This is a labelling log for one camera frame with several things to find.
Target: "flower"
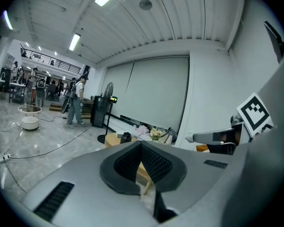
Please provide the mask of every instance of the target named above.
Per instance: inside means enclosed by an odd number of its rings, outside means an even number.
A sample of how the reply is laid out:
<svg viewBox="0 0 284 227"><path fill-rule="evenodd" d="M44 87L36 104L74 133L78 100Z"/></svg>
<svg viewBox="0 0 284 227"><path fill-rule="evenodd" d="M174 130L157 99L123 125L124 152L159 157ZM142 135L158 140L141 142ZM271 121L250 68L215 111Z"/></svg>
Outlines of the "flower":
<svg viewBox="0 0 284 227"><path fill-rule="evenodd" d="M158 131L155 128L151 130L150 137L152 140L160 139L161 135L162 135L162 131Z"/></svg>

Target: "railing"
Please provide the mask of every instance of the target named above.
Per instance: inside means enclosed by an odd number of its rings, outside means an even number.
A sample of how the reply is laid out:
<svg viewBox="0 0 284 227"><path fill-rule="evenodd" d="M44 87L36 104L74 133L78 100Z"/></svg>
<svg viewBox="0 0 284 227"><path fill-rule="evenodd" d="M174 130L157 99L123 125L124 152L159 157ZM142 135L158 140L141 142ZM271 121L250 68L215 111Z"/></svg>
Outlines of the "railing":
<svg viewBox="0 0 284 227"><path fill-rule="evenodd" d="M69 64L67 62L58 60L54 57L50 57L48 55L44 55L44 54L41 54L39 52L24 49L22 45L21 45L21 47L22 47L21 48L21 56L22 57L26 57L26 58L32 59L33 61L39 61L39 62L48 64L48 65L51 65L51 66L54 66L54 67L58 67L58 68L61 68L61 69L64 69L64 70L68 70L68 71L71 71L71 72L75 72L77 74L79 74L79 72L81 70L80 67L77 67L77 66Z"/></svg>

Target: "extension cord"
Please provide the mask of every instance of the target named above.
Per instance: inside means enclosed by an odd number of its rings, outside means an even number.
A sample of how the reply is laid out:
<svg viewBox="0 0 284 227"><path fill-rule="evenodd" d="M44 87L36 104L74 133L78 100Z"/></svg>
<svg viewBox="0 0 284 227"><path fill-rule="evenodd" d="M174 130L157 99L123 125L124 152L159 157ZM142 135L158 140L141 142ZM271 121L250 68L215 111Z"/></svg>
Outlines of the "extension cord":
<svg viewBox="0 0 284 227"><path fill-rule="evenodd" d="M10 154L0 156L0 163L10 160Z"/></svg>

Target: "floor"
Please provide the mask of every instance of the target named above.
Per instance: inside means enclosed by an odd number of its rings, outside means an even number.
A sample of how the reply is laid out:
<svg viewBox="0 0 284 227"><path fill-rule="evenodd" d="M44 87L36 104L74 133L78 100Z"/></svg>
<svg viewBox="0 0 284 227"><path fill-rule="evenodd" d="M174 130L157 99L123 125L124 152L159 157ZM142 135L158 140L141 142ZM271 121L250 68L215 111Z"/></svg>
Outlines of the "floor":
<svg viewBox="0 0 284 227"><path fill-rule="evenodd" d="M91 126L89 119L83 120L86 123L85 125L76 124L75 119L74 124L67 125L65 119L57 117L53 122L40 120L40 126L37 130L22 131L19 125L24 114L18 111L19 104L9 103L7 94L5 98L5 100L0 100L0 154L16 139L14 146L8 151L8 153L14 154L13 157L44 154L71 141ZM61 103L63 100L64 98L61 97L57 101ZM27 94L25 94L25 101L29 104L30 98ZM52 102L44 101L42 112L39 114L41 119L50 121L55 116L67 116L67 114L60 112L49 111L50 103ZM23 190L16 184L6 165L0 163L0 188L21 201L26 194L25 192L28 192L40 180L69 160L104 149L104 144L97 141L97 136L100 134L105 134L105 129L91 127L74 141L45 156L7 161L8 168ZM141 186L143 192L146 181L140 179L137 184ZM153 212L154 198L154 186L149 189L147 195L141 196L141 200L150 212Z"/></svg>

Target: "black pedestal fan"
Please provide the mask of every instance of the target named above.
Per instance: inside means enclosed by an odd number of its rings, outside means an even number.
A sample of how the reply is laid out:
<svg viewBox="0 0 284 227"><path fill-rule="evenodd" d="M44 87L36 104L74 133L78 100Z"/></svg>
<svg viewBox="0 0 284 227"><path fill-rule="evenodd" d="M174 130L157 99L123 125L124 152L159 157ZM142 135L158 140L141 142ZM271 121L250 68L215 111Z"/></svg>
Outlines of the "black pedestal fan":
<svg viewBox="0 0 284 227"><path fill-rule="evenodd" d="M99 106L99 111L103 114L104 117L109 109L108 120L106 124L106 133L99 135L97 138L97 140L102 144L104 144L105 136L107 135L109 118L110 118L110 113L112 112L113 103L116 103L116 100L112 100L113 90L114 90L114 85L112 82L110 82L105 89L103 99L100 102L101 105Z"/></svg>

